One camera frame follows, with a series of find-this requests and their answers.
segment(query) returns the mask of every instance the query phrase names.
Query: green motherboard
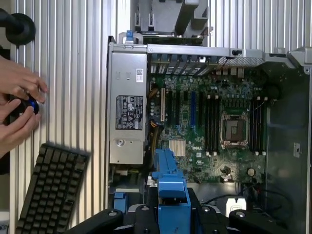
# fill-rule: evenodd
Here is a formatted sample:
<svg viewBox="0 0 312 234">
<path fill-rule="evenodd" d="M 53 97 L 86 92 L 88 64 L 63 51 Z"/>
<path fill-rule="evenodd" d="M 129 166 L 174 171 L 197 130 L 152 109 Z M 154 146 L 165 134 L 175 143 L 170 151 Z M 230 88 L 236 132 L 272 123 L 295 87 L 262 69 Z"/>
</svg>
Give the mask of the green motherboard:
<svg viewBox="0 0 312 234">
<path fill-rule="evenodd" d="M 266 76 L 151 77 L 150 120 L 164 127 L 158 147 L 170 148 L 189 182 L 262 181 L 266 159 Z"/>
</svg>

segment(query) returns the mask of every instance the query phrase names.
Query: warning label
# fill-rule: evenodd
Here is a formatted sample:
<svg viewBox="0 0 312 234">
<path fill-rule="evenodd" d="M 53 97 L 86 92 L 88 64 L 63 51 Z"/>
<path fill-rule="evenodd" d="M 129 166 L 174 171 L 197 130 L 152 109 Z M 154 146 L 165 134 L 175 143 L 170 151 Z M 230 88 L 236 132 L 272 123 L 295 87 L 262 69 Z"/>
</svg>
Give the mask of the warning label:
<svg viewBox="0 0 312 234">
<path fill-rule="evenodd" d="M 143 96 L 118 96 L 116 98 L 116 129 L 143 129 Z"/>
</svg>

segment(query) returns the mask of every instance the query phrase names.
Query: ribbed aluminum surface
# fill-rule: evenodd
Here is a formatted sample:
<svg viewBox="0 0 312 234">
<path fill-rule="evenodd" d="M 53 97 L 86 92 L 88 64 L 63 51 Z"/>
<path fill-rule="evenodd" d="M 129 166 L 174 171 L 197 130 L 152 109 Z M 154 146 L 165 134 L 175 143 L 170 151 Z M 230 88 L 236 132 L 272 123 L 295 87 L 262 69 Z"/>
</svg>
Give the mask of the ribbed aluminum surface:
<svg viewBox="0 0 312 234">
<path fill-rule="evenodd" d="M 12 0 L 29 15 L 36 40 L 12 60 L 38 72 L 49 86 L 43 118 L 31 138 L 11 152 L 10 233 L 15 232 L 39 146 L 47 141 L 93 153 L 72 226 L 107 204 L 104 155 L 106 56 L 109 35 L 130 28 L 129 0 Z"/>
<path fill-rule="evenodd" d="M 208 46 L 286 52 L 312 45 L 311 0 L 208 0 Z"/>
</svg>

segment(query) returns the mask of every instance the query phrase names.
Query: keyboard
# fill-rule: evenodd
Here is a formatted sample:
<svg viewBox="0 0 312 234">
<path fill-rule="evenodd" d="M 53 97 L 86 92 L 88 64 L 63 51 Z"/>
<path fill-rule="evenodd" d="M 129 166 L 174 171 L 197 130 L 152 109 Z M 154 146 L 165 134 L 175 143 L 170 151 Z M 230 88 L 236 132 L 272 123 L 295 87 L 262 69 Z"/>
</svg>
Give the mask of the keyboard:
<svg viewBox="0 0 312 234">
<path fill-rule="evenodd" d="M 67 230 L 89 157 L 86 152 L 41 145 L 17 234 L 61 234 Z"/>
</svg>

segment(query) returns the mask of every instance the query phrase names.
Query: hand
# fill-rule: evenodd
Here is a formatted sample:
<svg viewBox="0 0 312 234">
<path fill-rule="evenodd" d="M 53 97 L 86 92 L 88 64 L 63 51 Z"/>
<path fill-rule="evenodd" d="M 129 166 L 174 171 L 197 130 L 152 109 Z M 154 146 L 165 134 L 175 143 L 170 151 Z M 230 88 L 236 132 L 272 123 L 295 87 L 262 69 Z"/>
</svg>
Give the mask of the hand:
<svg viewBox="0 0 312 234">
<path fill-rule="evenodd" d="M 0 56 L 0 71 L 0 93 L 28 100 L 29 97 L 25 92 L 27 91 L 37 101 L 45 102 L 39 88 L 47 92 L 48 87 L 40 77 L 30 70 Z"/>
<path fill-rule="evenodd" d="M 35 115 L 34 109 L 29 106 L 13 123 L 5 126 L 4 120 L 19 105 L 20 100 L 15 99 L 0 106 L 0 158 L 28 138 L 39 124 L 41 115 Z"/>
</svg>

